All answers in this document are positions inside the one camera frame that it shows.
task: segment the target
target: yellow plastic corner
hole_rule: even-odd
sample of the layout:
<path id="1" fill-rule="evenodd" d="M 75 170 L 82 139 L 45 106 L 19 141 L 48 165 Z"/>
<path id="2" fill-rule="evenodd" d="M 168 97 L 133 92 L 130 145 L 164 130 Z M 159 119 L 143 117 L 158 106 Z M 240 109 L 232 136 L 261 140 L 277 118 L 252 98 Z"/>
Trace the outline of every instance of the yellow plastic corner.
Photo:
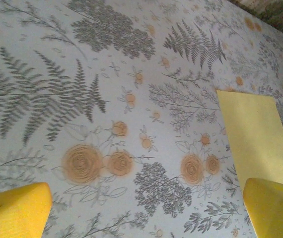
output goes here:
<path id="1" fill-rule="evenodd" d="M 243 200 L 258 238 L 283 238 L 283 184 L 249 178 Z"/>
<path id="2" fill-rule="evenodd" d="M 0 193 L 0 238 L 40 238 L 51 206 L 45 182 Z"/>

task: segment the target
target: tablecloth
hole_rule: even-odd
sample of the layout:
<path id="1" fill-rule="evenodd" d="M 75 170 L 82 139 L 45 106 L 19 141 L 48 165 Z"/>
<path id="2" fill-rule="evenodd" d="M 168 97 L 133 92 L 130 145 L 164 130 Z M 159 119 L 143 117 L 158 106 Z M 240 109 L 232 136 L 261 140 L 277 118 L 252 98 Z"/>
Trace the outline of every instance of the tablecloth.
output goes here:
<path id="1" fill-rule="evenodd" d="M 0 192 L 49 183 L 44 238 L 253 238 L 217 89 L 283 123 L 283 34 L 225 0 L 0 0 Z"/>

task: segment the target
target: yellow object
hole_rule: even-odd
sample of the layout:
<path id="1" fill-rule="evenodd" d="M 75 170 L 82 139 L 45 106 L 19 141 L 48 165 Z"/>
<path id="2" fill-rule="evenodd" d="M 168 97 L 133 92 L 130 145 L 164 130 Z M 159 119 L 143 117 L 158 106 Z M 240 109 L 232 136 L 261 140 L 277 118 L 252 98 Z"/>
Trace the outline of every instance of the yellow object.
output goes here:
<path id="1" fill-rule="evenodd" d="M 243 200 L 258 238 L 283 238 L 283 184 L 249 178 Z"/>
<path id="2" fill-rule="evenodd" d="M 0 238 L 40 238 L 52 206 L 47 183 L 0 193 Z"/>
<path id="3" fill-rule="evenodd" d="M 283 126 L 273 98 L 217 95 L 241 190 L 248 178 L 283 183 Z"/>

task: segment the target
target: table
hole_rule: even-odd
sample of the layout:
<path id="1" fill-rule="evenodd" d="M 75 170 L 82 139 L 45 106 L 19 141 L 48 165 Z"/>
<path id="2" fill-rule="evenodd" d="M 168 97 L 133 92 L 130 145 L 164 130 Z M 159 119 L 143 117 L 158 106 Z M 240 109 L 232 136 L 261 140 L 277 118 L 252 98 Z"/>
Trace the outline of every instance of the table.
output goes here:
<path id="1" fill-rule="evenodd" d="M 283 34 L 224 0 L 0 0 L 0 192 L 48 182 L 46 238 L 253 238 L 216 89 L 283 123 Z"/>

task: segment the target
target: floral tablecloth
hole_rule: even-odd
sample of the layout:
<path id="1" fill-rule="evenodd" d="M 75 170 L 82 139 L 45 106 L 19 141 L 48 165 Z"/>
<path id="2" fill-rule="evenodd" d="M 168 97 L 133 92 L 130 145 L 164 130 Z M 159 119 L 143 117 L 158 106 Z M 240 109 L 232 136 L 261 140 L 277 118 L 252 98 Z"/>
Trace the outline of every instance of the floral tablecloth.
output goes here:
<path id="1" fill-rule="evenodd" d="M 283 34 L 224 0 L 0 0 L 0 192 L 49 183 L 45 238 L 253 238 L 216 89 L 283 123 Z"/>

